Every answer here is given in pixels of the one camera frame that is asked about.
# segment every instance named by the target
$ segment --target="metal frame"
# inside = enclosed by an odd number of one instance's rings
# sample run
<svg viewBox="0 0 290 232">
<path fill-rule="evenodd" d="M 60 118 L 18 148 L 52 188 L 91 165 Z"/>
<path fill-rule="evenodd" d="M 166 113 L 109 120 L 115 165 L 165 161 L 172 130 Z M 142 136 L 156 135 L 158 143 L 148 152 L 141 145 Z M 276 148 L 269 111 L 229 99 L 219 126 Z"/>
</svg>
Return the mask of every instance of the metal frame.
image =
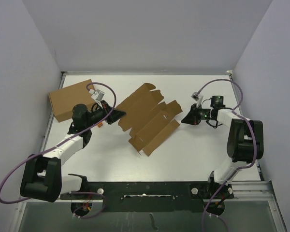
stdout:
<svg viewBox="0 0 290 232">
<path fill-rule="evenodd" d="M 67 75 L 118 75 L 118 73 L 92 73 L 92 72 L 65 72 L 63 73 L 62 80 L 60 82 L 59 88 L 62 88 L 64 84 L 65 77 Z M 121 73 L 121 75 L 124 74 L 134 74 L 134 75 L 170 75 L 171 73 L 163 72 L 160 73 Z M 206 75 L 228 75 L 231 80 L 232 76 L 227 73 L 214 73 L 214 74 L 206 74 Z M 235 93 L 236 100 L 238 101 L 238 95 L 237 91 L 234 89 L 234 86 L 232 85 L 233 91 Z M 51 126 L 54 120 L 54 114 L 51 112 L 47 127 L 45 130 L 45 136 L 43 138 L 43 142 L 41 145 L 41 151 L 43 151 L 46 147 L 48 136 L 51 130 Z M 260 173 L 261 180 L 263 180 L 263 176 L 261 173 L 260 165 L 258 162 L 256 162 L 258 171 Z M 235 181 L 232 182 L 232 188 L 233 188 L 233 194 L 234 199 L 229 199 L 227 201 L 267 201 L 269 204 L 269 207 L 271 209 L 272 217 L 277 229 L 277 232 L 286 232 L 286 226 L 284 224 L 282 215 L 280 213 L 278 203 L 275 198 L 274 190 L 272 187 L 271 182 L 265 182 L 265 181 Z M 21 221 L 24 215 L 24 211 L 26 208 L 26 204 L 30 202 L 42 202 L 36 199 L 29 199 L 26 202 L 18 203 L 17 208 L 15 210 L 14 218 L 10 226 L 11 232 L 17 232 L 19 231 Z M 67 202 L 83 202 L 83 200 L 57 200 L 55 203 L 67 203 Z M 102 200 L 93 200 L 93 202 L 101 203 Z"/>
</svg>

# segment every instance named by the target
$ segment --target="brown cardboard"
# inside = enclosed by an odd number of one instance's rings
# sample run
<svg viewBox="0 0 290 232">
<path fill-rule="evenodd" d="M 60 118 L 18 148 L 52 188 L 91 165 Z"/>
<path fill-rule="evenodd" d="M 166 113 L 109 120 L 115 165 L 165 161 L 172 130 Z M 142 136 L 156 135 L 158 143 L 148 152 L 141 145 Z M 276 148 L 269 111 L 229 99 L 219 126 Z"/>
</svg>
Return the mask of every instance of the brown cardboard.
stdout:
<svg viewBox="0 0 290 232">
<path fill-rule="evenodd" d="M 131 128 L 129 143 L 148 156 L 179 127 L 173 118 L 182 112 L 177 101 L 160 103 L 164 97 L 155 88 L 145 83 L 117 106 L 127 113 L 118 124 L 123 131 Z"/>
<path fill-rule="evenodd" d="M 49 93 L 48 96 L 58 122 L 72 118 L 72 109 L 77 104 L 85 104 L 88 109 L 92 107 L 95 101 L 86 89 L 91 82 L 91 80 L 86 80 Z"/>
</svg>

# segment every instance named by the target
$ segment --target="bolt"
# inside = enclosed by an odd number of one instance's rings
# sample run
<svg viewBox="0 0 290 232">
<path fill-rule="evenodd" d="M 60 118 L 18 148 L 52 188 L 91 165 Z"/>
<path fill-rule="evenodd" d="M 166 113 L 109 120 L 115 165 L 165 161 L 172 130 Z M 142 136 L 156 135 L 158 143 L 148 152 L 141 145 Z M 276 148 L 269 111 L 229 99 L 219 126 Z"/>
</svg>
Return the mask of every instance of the bolt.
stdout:
<svg viewBox="0 0 290 232">
<path fill-rule="evenodd" d="M 196 194 L 198 194 L 198 189 L 197 188 L 192 188 L 191 192 L 192 192 L 192 194 L 196 195 Z"/>
<path fill-rule="evenodd" d="M 104 193 L 104 190 L 102 188 L 100 188 L 100 189 L 98 189 L 97 193 L 102 195 Z"/>
<path fill-rule="evenodd" d="M 233 189 L 232 188 L 228 188 L 228 192 L 229 192 L 229 194 L 232 194 L 233 193 Z"/>
</svg>

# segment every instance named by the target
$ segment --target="unfolded cardboard box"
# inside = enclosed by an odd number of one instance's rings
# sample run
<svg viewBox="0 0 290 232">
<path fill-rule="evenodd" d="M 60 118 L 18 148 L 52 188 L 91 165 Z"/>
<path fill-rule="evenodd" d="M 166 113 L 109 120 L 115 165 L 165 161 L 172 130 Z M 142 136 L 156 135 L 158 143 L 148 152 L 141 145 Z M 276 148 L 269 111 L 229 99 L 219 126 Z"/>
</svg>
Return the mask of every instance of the unfolded cardboard box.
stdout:
<svg viewBox="0 0 290 232">
<path fill-rule="evenodd" d="M 131 128 L 129 143 L 148 156 L 179 127 L 174 117 L 182 112 L 177 101 L 161 102 L 164 97 L 155 88 L 145 83 L 116 107 L 127 113 L 118 124 L 123 131 Z"/>
<path fill-rule="evenodd" d="M 86 89 L 91 82 L 91 80 L 86 80 L 49 93 L 53 112 L 58 122 L 72 118 L 72 109 L 77 104 L 85 104 L 88 109 L 92 107 L 95 101 Z"/>
</svg>

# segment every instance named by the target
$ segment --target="white table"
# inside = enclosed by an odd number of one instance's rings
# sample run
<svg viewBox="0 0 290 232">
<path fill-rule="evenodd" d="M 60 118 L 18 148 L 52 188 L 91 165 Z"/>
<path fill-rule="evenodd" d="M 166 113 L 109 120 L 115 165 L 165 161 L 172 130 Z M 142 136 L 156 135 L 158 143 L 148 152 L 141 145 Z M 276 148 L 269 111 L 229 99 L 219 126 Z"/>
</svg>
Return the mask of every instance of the white table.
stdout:
<svg viewBox="0 0 290 232">
<path fill-rule="evenodd" d="M 143 83 L 152 83 L 161 90 L 164 101 L 173 100 L 181 105 L 186 116 L 195 101 L 191 94 L 208 81 L 226 75 L 67 75 L 63 87 L 91 79 L 109 85 L 117 95 L 118 104 Z M 106 88 L 104 100 L 113 104 L 113 95 Z M 223 95 L 227 107 L 236 106 L 236 98 L 230 82 L 215 82 L 203 91 L 204 99 Z M 56 145 L 66 135 L 72 120 L 58 123 L 54 119 L 46 148 Z M 62 167 L 62 174 L 80 174 L 89 181 L 206 181 L 227 156 L 229 129 L 225 126 L 213 129 L 205 122 L 198 126 L 181 124 L 180 127 L 150 157 L 141 156 L 128 142 L 129 131 L 123 132 L 117 123 L 92 129 L 89 144 L 72 156 Z M 260 181 L 256 165 L 241 171 L 234 181 Z"/>
</svg>

